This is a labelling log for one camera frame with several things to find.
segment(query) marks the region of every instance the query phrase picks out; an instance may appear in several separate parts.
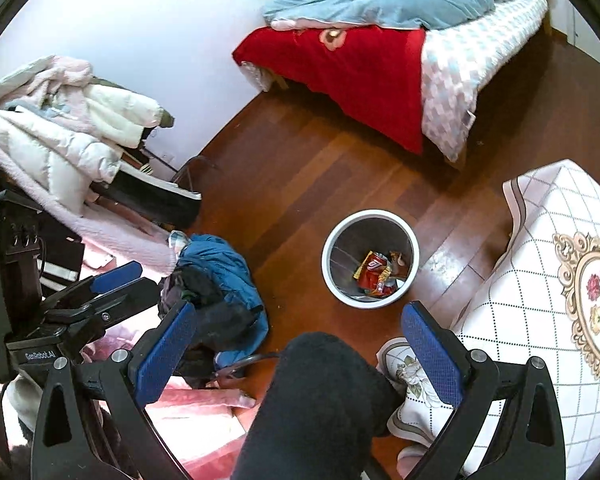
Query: red cloth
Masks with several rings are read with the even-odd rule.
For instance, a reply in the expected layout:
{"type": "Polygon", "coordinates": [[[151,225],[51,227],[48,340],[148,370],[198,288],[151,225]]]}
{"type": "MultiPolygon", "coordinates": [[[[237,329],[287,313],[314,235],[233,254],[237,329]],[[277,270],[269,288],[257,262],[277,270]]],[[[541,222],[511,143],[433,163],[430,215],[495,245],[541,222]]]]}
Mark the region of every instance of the red cloth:
{"type": "Polygon", "coordinates": [[[425,31],[350,28],[333,40],[333,50],[323,42],[328,33],[315,28],[285,32],[259,28],[235,49],[234,59],[328,94],[348,116],[410,152],[421,153],[420,57],[425,31]]]}

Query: wooden floor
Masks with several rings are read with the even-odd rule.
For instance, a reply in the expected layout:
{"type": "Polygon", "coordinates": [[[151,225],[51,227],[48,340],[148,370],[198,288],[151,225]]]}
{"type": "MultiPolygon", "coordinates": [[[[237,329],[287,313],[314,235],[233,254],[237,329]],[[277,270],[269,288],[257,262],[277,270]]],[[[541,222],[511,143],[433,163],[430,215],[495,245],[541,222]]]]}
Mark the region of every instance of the wooden floor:
{"type": "MultiPolygon", "coordinates": [[[[600,183],[600,65],[573,47],[532,38],[480,94],[476,115],[462,173],[430,142],[422,157],[407,153],[301,86],[260,95],[206,147],[219,169],[192,168],[204,197],[196,231],[224,237],[247,259],[269,313],[263,350],[321,330],[375,363],[400,335],[406,301],[421,300],[448,325],[488,277],[511,230],[504,180],[570,158],[600,183]],[[371,311],[339,303],[320,272],[329,232],[366,208],[404,218],[421,251],[407,296],[371,311]]],[[[262,399],[273,367],[253,367],[240,387],[262,399]]],[[[374,443],[394,478],[403,446],[374,443]]]]}

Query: silver bolt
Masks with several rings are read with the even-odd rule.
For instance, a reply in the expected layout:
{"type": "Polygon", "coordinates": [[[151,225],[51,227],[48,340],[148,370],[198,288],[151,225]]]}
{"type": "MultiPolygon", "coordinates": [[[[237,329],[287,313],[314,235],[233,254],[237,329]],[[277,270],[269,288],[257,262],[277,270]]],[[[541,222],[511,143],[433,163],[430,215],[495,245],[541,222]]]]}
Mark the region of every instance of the silver bolt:
{"type": "Polygon", "coordinates": [[[483,363],[487,360],[487,354],[483,350],[471,350],[471,359],[477,363],[483,363]]]}
{"type": "Polygon", "coordinates": [[[66,357],[59,357],[54,361],[54,368],[56,370],[62,370],[67,364],[66,357]]]}
{"type": "Polygon", "coordinates": [[[533,356],[531,358],[531,364],[534,368],[537,368],[538,370],[542,370],[544,368],[544,361],[542,361],[542,359],[538,356],[533,356]]]}
{"type": "Polygon", "coordinates": [[[121,363],[128,357],[128,355],[129,352],[127,352],[124,348],[119,348],[113,352],[113,354],[111,354],[111,360],[115,363],[121,363]]]}

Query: white patterned bedspread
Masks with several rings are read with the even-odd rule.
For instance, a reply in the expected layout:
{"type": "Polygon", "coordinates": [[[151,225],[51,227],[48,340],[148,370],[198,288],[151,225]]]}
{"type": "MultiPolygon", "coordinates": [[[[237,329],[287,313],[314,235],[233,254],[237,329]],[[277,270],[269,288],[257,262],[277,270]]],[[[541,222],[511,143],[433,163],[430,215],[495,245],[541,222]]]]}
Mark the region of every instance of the white patterned bedspread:
{"type": "Polygon", "coordinates": [[[540,28],[546,0],[498,0],[493,12],[431,30],[422,49],[422,133],[451,161],[475,120],[478,92],[540,28]]]}

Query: fuzzy pink fabric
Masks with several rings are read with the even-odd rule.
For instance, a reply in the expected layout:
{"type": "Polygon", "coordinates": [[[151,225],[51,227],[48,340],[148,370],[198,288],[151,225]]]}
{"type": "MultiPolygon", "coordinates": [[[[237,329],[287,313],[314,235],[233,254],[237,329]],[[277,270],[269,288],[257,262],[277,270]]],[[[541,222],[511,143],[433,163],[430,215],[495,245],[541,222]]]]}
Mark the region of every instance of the fuzzy pink fabric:
{"type": "Polygon", "coordinates": [[[168,246],[166,231],[162,231],[164,236],[143,233],[125,219],[95,204],[85,204],[84,215],[78,216],[54,200],[1,149],[0,167],[51,216],[93,245],[113,256],[135,260],[163,276],[175,268],[176,255],[168,246]]]}
{"type": "Polygon", "coordinates": [[[65,116],[58,115],[48,119],[74,132],[93,135],[96,134],[96,127],[91,122],[87,101],[82,92],[92,78],[93,69],[88,61],[53,56],[46,70],[37,73],[29,82],[1,98],[0,108],[14,99],[22,99],[36,108],[42,108],[48,96],[56,95],[56,100],[67,104],[70,111],[65,116]]]}

